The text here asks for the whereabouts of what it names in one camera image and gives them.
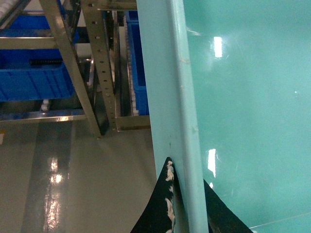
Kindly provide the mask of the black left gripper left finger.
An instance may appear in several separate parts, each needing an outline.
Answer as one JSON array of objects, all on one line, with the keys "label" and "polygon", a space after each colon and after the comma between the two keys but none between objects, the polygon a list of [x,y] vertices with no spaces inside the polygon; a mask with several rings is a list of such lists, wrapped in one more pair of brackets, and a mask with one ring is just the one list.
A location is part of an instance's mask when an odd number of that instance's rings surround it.
[{"label": "black left gripper left finger", "polygon": [[133,233],[172,233],[175,225],[173,207],[174,167],[166,158],[155,188],[142,215],[131,230]]}]

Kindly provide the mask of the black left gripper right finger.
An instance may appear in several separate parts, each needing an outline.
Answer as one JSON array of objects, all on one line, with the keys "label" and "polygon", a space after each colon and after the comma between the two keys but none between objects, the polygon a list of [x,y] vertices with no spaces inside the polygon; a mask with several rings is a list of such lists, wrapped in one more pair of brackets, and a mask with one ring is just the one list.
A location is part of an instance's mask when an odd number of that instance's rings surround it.
[{"label": "black left gripper right finger", "polygon": [[208,229],[212,233],[252,233],[204,180]]}]

